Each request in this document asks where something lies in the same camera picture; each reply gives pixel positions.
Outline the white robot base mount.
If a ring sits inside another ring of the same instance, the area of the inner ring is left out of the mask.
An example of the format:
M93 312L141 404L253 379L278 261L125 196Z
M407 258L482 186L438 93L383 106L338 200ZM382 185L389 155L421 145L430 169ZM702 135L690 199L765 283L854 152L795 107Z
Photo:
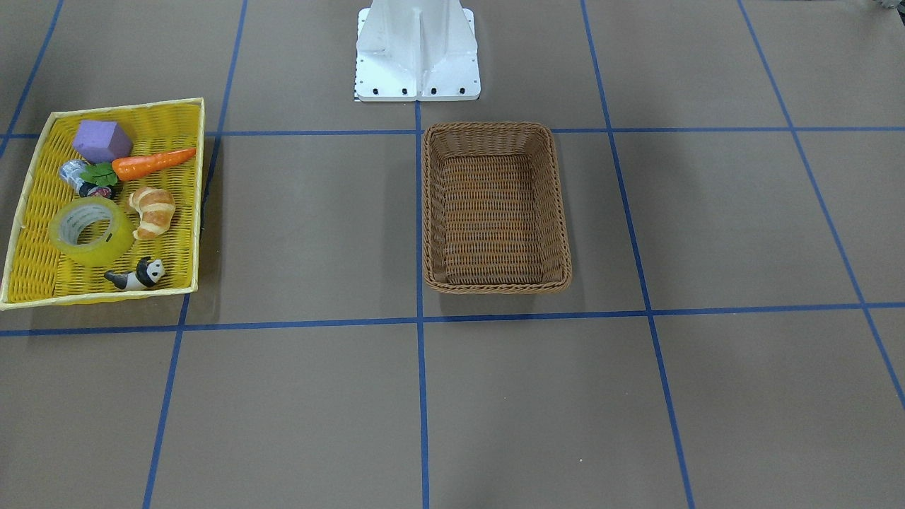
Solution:
M358 101L471 101L481 96L472 10L459 1L373 1L358 11Z

